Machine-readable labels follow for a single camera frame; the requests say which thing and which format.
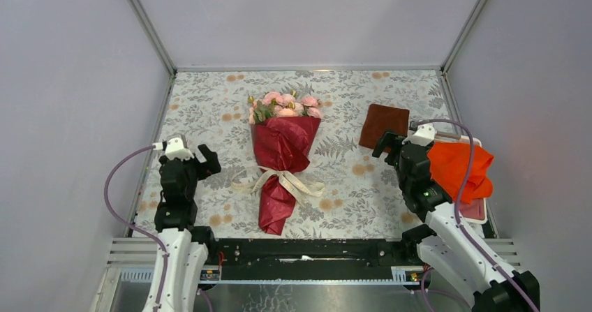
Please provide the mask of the cream printed ribbon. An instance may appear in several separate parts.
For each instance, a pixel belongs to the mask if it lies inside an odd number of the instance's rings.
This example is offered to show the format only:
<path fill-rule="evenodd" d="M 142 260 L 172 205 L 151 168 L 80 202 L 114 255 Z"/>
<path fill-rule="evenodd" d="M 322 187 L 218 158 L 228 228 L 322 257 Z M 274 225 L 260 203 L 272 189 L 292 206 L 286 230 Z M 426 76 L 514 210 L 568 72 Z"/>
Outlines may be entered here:
<path fill-rule="evenodd" d="M 231 186 L 240 193 L 252 194 L 261 191 L 269 179 L 276 177 L 296 203 L 310 202 L 310 198 L 320 198 L 325 192 L 325 185 L 319 181 L 301 180 L 287 170 L 274 170 L 261 165 L 252 165 L 240 170 L 230 178 Z"/>

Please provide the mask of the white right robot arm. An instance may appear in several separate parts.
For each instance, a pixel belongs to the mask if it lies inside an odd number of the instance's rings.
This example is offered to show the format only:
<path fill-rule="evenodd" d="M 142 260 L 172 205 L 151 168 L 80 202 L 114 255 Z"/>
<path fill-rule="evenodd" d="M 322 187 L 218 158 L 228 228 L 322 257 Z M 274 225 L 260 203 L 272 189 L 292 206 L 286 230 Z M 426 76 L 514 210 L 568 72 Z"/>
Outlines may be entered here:
<path fill-rule="evenodd" d="M 427 154 L 433 143 L 433 135 L 417 138 L 387 131 L 373 151 L 379 157 L 390 150 L 385 162 L 395 169 L 405 205 L 422 221 L 403 235 L 403 260 L 430 265 L 472 311 L 539 311 L 537 278 L 530 271 L 519 272 L 495 252 L 432 179 Z"/>

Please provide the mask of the peach rose stem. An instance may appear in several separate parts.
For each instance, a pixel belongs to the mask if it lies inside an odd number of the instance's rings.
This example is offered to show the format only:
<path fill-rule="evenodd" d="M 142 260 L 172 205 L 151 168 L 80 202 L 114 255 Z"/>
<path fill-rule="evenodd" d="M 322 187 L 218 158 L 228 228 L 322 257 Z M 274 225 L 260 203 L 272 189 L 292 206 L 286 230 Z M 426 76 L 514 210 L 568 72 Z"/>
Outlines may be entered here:
<path fill-rule="evenodd" d="M 248 122 L 251 125 L 261 124 L 277 115 L 276 107 L 282 108 L 281 94 L 275 91 L 266 93 L 262 98 L 249 95 L 247 102 L 249 108 Z"/>

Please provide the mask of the dark maroon wrapping paper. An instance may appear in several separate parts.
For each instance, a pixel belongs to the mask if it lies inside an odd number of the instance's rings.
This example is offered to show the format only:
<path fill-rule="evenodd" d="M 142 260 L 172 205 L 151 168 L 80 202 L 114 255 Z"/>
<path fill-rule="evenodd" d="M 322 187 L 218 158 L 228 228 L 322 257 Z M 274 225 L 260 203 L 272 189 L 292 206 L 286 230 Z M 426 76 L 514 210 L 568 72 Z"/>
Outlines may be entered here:
<path fill-rule="evenodd" d="M 262 172 L 295 174 L 308 168 L 308 158 L 320 125 L 315 117 L 273 117 L 252 127 L 253 153 Z M 271 235 L 281 235 L 297 199 L 281 185 L 279 176 L 265 179 L 260 189 L 258 225 Z"/>

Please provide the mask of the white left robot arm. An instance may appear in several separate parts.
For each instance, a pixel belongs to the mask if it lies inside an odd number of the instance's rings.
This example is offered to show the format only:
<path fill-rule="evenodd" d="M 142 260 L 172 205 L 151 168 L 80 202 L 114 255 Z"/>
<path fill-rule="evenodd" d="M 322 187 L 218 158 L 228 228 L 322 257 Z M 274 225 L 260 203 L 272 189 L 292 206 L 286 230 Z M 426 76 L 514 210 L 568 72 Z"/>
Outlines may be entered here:
<path fill-rule="evenodd" d="M 157 259 L 144 311 L 192 311 L 200 274 L 216 257 L 214 233 L 196 226 L 198 182 L 221 171 L 218 156 L 207 145 L 198 149 L 200 161 L 182 136 L 156 145 L 159 158 L 161 200 L 154 224 Z"/>

